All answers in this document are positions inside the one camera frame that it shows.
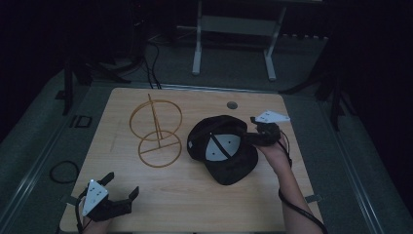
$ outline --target human hand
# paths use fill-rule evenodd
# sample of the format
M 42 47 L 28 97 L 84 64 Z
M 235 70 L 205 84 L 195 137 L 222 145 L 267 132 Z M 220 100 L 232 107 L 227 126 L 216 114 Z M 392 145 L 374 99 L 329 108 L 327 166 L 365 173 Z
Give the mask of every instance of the human hand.
M 277 176 L 282 176 L 287 172 L 291 172 L 291 167 L 288 162 L 288 157 L 285 154 L 283 148 L 280 146 L 280 143 L 284 148 L 286 148 L 285 138 L 282 134 L 279 142 L 276 142 L 270 146 L 259 146 L 254 145 L 258 150 L 260 150 L 267 159 L 270 166 L 273 168 Z
M 89 217 L 85 216 L 83 218 L 83 234 L 93 233 L 93 234 L 106 234 L 109 228 L 109 224 L 112 222 L 112 218 L 95 222 Z

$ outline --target wooden table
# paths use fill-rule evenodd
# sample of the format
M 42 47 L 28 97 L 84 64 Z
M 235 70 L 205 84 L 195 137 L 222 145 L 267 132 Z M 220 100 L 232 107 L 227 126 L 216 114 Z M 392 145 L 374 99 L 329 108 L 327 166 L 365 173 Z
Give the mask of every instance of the wooden table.
M 140 139 L 130 129 L 130 117 L 142 103 L 163 99 L 175 103 L 182 112 L 182 125 L 176 135 L 182 143 L 178 159 L 164 168 L 152 168 L 139 159 Z M 234 101 L 237 109 L 227 107 Z M 162 130 L 173 131 L 179 123 L 179 111 L 171 104 L 154 104 Z M 241 181 L 223 186 L 208 173 L 203 163 L 193 160 L 186 151 L 186 140 L 192 128 L 202 119 L 215 115 L 232 115 L 248 123 L 255 132 L 250 116 L 265 110 L 287 115 L 282 97 L 270 94 L 201 92 L 172 90 L 113 90 L 94 135 L 85 163 L 72 196 L 77 197 L 90 179 L 101 179 L 110 172 L 115 178 L 107 184 L 109 199 L 123 200 L 136 186 L 139 196 L 132 213 L 114 219 L 111 231 L 133 232 L 266 232 L 284 230 L 282 202 L 278 181 L 264 155 L 259 153 L 256 168 Z M 132 126 L 139 135 L 155 130 L 150 105 L 138 111 Z M 279 123 L 288 135 L 292 169 L 304 196 L 313 195 L 301 153 L 290 122 Z M 154 164 L 170 161 L 178 145 L 156 151 Z M 310 204 L 315 217 L 321 219 L 317 203 Z M 60 228 L 76 231 L 74 208 L 68 205 Z

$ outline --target cable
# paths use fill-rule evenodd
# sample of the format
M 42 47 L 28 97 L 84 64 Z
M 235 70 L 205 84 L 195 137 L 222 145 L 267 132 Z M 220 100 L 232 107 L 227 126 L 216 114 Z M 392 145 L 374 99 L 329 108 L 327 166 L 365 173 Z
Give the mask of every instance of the cable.
M 155 64 L 156 61 L 158 60 L 159 57 L 159 47 L 153 43 L 148 42 L 149 45 L 154 46 L 157 49 L 157 54 L 155 55 L 155 59 L 152 62 L 152 68 L 149 68 L 149 62 L 146 58 L 143 58 L 143 62 L 145 64 L 146 70 L 145 72 L 147 73 L 147 78 L 148 78 L 148 83 L 151 86 L 151 89 L 154 89 L 152 85 L 152 79 L 154 80 L 158 90 L 162 89 L 161 83 L 158 81 L 158 78 L 155 75 Z
M 289 167 L 291 167 L 292 166 L 292 160 L 289 157 L 289 140 L 288 140 L 288 137 L 286 136 L 286 134 L 283 131 L 282 131 L 282 134 L 284 135 L 285 140 L 286 140 L 286 148 L 285 148 L 285 146 L 283 146 L 283 144 L 279 140 L 277 141 L 277 143 L 282 147 L 282 150 L 284 151 L 285 156 L 288 159 Z
M 294 211 L 296 211 L 297 213 L 299 213 L 300 215 L 306 217 L 307 219 L 311 220 L 313 223 L 315 223 L 319 228 L 321 228 L 322 233 L 327 234 L 327 229 L 325 228 L 324 224 L 322 224 L 322 222 L 320 222 L 316 217 L 314 217 L 312 214 L 304 211 L 303 209 L 291 204 L 290 202 L 288 202 L 285 197 L 282 195 L 282 191 L 279 189 L 279 197 L 280 199 L 290 208 L 292 208 Z
M 285 153 L 285 156 L 288 159 L 289 162 L 289 166 L 292 166 L 292 160 L 289 157 L 289 140 L 288 137 L 286 136 L 286 134 L 284 132 L 282 132 L 282 134 L 285 137 L 286 140 L 286 148 L 284 145 L 282 145 L 282 143 L 280 141 L 278 141 L 278 144 L 282 147 L 282 150 Z M 327 229 L 325 228 L 324 224 L 322 224 L 322 222 L 320 222 L 316 217 L 314 217 L 312 214 L 304 211 L 303 209 L 295 206 L 294 204 L 288 202 L 288 200 L 286 200 L 286 198 L 282 195 L 282 190 L 279 189 L 279 197 L 282 200 L 282 202 L 284 202 L 288 207 L 292 208 L 294 211 L 296 211 L 297 213 L 299 213 L 300 215 L 306 217 L 307 219 L 309 219 L 310 221 L 312 221 L 313 223 L 315 223 L 319 228 L 321 228 L 322 233 L 327 234 Z
M 58 166 L 63 165 L 63 164 L 70 164 L 70 165 L 72 165 L 72 166 L 75 168 L 75 170 L 76 170 L 76 177 L 75 177 L 74 179 L 71 179 L 71 180 L 58 180 L 58 179 L 55 178 L 55 176 L 54 176 L 54 171 L 55 171 L 55 169 L 56 169 Z M 77 178 L 78 178 L 78 176 L 79 176 L 79 173 L 80 173 L 79 167 L 78 167 L 74 162 L 69 161 L 69 160 L 65 160 L 65 161 L 61 161 L 60 163 L 54 165 L 54 166 L 51 168 L 51 170 L 49 171 L 49 178 L 50 178 L 52 181 L 56 182 L 56 183 L 66 184 L 66 183 L 76 182 L 76 180 L 77 180 Z

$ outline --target desk leg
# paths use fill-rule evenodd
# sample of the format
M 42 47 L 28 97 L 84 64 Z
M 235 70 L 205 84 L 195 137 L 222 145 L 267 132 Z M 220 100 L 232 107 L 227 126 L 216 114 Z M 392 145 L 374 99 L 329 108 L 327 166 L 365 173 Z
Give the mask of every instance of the desk leg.
M 197 46 L 195 48 L 194 64 L 192 66 L 192 74 L 199 75 L 201 70 L 201 55 L 203 48 L 201 46 L 201 21 L 202 21 L 202 6 L 201 0 L 198 1 L 198 19 L 197 19 Z
M 271 45 L 268 49 L 264 50 L 264 59 L 265 64 L 267 66 L 268 79 L 270 81 L 275 81 L 277 79 L 273 64 L 273 58 L 271 57 L 271 55 L 273 54 L 274 47 L 276 46 L 277 39 L 279 38 L 280 29 L 282 28 L 282 21 L 285 16 L 285 11 L 286 7 L 283 7 L 279 16 L 279 20 L 276 22 L 276 25 L 274 26 L 273 35 L 271 38 Z

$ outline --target gray carpet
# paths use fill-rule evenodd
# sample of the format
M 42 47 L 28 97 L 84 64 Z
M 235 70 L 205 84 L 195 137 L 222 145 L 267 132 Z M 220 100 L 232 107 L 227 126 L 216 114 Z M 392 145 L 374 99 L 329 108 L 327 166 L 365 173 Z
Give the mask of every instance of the gray carpet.
M 269 82 L 259 50 L 222 50 L 209 43 L 204 48 L 201 74 L 192 76 L 194 48 L 185 45 L 160 46 L 156 74 L 165 89 L 209 87 L 275 93 L 304 81 L 311 71 L 324 42 L 314 39 L 282 38 L 273 55 L 278 80 Z M 156 55 L 149 46 L 147 58 Z M 115 87 L 149 88 L 146 73 L 138 69 L 124 75 L 130 85 L 96 79 L 89 87 L 75 87 L 75 106 L 63 117 L 63 103 L 55 100 L 62 89 L 62 74 L 45 87 L 19 124 L 0 145 L 1 211 L 8 205 L 40 156 L 47 156 L 39 177 L 30 184 L 31 193 L 21 200 L 21 209 L 2 214 L 11 220 L 9 233 L 55 233 L 65 205 L 59 201 L 71 193 L 73 184 L 57 184 L 49 179 L 49 170 L 63 160 L 79 167 L 87 154 L 103 108 Z M 319 208 L 329 233 L 412 233 L 413 221 L 403 207 L 381 164 L 368 134 L 356 116 L 340 117 L 337 135 L 325 114 L 329 101 L 317 102 L 310 87 L 294 96 L 284 96 L 300 150 L 315 192 L 322 197 Z M 73 115 L 92 116 L 88 129 L 69 128 Z M 360 206 L 346 163 L 357 171 L 363 192 L 380 222 L 381 230 L 372 230 Z M 61 179 L 71 179 L 71 167 L 59 168 Z

